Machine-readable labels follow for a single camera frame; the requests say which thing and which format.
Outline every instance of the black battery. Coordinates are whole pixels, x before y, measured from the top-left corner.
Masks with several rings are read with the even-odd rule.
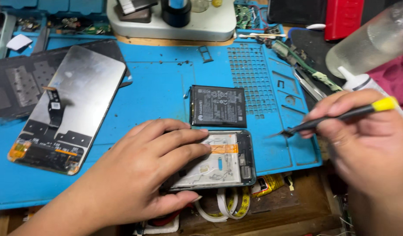
[[[193,85],[190,112],[193,126],[247,127],[243,88]]]

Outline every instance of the yellow handle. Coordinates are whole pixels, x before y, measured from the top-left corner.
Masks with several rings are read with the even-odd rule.
[[[371,104],[375,111],[392,110],[398,106],[395,97],[386,97]]]

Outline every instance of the screwdriver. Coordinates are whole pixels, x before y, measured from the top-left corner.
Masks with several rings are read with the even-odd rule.
[[[270,136],[268,136],[267,138],[271,138],[277,135],[284,135],[285,137],[292,137],[295,133],[302,131],[302,130],[308,130],[308,129],[313,129],[315,127],[317,127],[317,125],[321,122],[321,121],[325,121],[327,119],[330,118],[335,118],[335,119],[339,119],[341,121],[350,119],[352,117],[357,117],[357,116],[361,116],[361,115],[366,115],[366,114],[370,114],[370,113],[374,113],[374,112],[379,112],[379,111],[384,111],[384,110],[392,110],[395,109],[398,106],[398,102],[397,99],[395,97],[386,97],[383,98],[379,101],[376,101],[374,103],[371,103],[369,105],[365,105],[363,107],[359,107],[359,108],[355,108],[352,109],[344,114],[341,114],[339,116],[336,117],[328,117],[328,116],[324,116],[315,120],[310,120],[307,121],[305,123],[302,123],[298,126],[295,126],[293,128],[288,127],[287,129],[284,129],[283,131],[280,131],[277,134],[272,134]]]

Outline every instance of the hand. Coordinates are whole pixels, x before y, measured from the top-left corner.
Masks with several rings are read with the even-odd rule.
[[[369,105],[383,95],[373,89],[338,92],[321,100],[305,121],[341,115]],[[310,138],[314,131],[302,131]],[[322,121],[317,132],[329,139],[336,151],[340,176],[355,189],[373,198],[403,196],[403,118],[395,110],[342,122]]]
[[[208,144],[194,143],[207,136],[206,129],[173,119],[134,127],[13,235],[86,235],[183,208],[199,195],[160,196],[158,188],[190,160],[210,152]]]

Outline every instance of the pink cloth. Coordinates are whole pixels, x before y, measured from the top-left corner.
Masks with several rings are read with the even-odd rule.
[[[367,74],[389,95],[395,96],[403,109],[403,56],[399,56]]]

